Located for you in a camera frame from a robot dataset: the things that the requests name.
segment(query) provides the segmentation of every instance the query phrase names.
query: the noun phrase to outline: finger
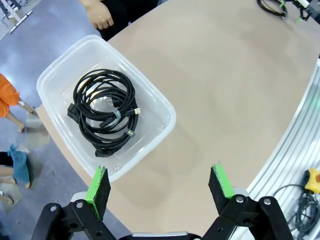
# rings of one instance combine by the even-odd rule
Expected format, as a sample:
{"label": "finger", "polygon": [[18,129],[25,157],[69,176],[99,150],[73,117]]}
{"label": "finger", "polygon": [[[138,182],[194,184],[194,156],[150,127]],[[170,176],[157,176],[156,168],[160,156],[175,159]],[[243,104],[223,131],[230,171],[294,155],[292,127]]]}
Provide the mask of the finger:
{"label": "finger", "polygon": [[113,24],[115,24],[115,23],[114,23],[114,20],[113,20],[112,18],[110,18],[110,19],[108,20],[108,24],[109,24],[109,26],[111,27]]}
{"label": "finger", "polygon": [[99,28],[100,30],[102,30],[102,29],[104,29],[104,26],[103,26],[101,23],[98,23],[98,28]]}
{"label": "finger", "polygon": [[103,28],[104,28],[104,29],[107,29],[108,27],[109,27],[108,22],[105,21],[105,22],[103,23]]}

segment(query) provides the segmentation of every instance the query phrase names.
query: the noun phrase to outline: black cable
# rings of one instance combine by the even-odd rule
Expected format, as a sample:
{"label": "black cable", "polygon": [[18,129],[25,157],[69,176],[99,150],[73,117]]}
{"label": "black cable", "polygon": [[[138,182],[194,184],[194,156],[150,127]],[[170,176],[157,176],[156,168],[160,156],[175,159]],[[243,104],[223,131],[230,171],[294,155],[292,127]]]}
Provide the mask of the black cable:
{"label": "black cable", "polygon": [[[279,0],[272,0],[272,1],[279,4],[279,5],[282,4],[282,2]],[[265,12],[272,14],[274,16],[285,17],[288,13],[288,11],[284,5],[281,7],[282,12],[278,12],[278,11],[275,11],[274,9],[272,9],[270,6],[268,6],[268,4],[266,4],[266,2],[264,0],[256,0],[256,2],[260,6],[260,8],[262,8]]]}
{"label": "black cable", "polygon": [[314,194],[300,184],[288,184],[282,186],[274,192],[273,197],[280,190],[290,186],[300,187],[303,189],[303,193],[298,200],[298,208],[287,221],[287,224],[289,225],[294,219],[294,229],[291,229],[291,231],[297,229],[299,231],[297,239],[303,240],[303,237],[310,233],[320,218],[320,205]]}
{"label": "black cable", "polygon": [[[73,91],[74,104],[69,106],[68,116],[79,124],[82,135],[96,148],[97,157],[114,154],[133,136],[140,113],[135,94],[130,79],[115,70],[90,71],[76,84]],[[115,112],[103,112],[92,108],[92,103],[104,97],[112,99],[113,106],[117,108]],[[100,127],[89,125],[87,119],[101,122]],[[124,129],[127,129],[127,132],[120,137],[106,137]]]}

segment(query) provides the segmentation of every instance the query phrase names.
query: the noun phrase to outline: human hand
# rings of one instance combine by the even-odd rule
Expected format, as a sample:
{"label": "human hand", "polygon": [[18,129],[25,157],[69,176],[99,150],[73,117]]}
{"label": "human hand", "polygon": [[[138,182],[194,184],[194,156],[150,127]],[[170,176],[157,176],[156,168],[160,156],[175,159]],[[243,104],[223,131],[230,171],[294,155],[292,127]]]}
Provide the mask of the human hand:
{"label": "human hand", "polygon": [[96,29],[107,29],[114,24],[109,9],[99,0],[90,1],[85,10],[90,22]]}

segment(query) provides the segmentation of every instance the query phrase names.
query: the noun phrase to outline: bolt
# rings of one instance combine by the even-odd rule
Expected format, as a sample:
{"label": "bolt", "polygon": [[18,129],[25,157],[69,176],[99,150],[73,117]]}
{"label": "bolt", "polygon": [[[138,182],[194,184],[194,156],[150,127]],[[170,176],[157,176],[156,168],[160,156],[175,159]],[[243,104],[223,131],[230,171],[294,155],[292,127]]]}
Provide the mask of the bolt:
{"label": "bolt", "polygon": [[263,203],[264,203],[265,205],[270,205],[270,204],[271,204],[271,201],[270,201],[269,198],[266,198],[265,200],[263,200]]}
{"label": "bolt", "polygon": [[244,202],[244,198],[242,196],[237,196],[235,199],[238,203],[243,203]]}
{"label": "bolt", "polygon": [[50,211],[51,211],[51,212],[55,211],[56,209],[57,209],[57,207],[56,207],[56,206],[52,206],[52,207],[50,207]]}
{"label": "bolt", "polygon": [[80,208],[82,208],[83,205],[84,205],[84,204],[83,204],[82,202],[78,202],[78,203],[76,204],[76,207],[77,207],[78,209],[80,209]]}

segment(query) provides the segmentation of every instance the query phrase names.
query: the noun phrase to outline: white plastic bin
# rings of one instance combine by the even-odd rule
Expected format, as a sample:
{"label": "white plastic bin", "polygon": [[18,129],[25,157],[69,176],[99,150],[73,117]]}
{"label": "white plastic bin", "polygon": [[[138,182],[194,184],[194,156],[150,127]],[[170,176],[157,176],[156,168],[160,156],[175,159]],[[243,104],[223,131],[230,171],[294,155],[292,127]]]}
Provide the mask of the white plastic bin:
{"label": "white plastic bin", "polygon": [[[95,157],[95,148],[67,116],[73,91],[79,79],[95,69],[117,70],[127,75],[141,109],[135,136],[109,157]],[[42,103],[53,125],[75,158],[93,177],[98,165],[108,169],[115,181],[132,169],[173,130],[176,112],[159,90],[127,59],[96,35],[86,36],[55,60],[36,84]]]}

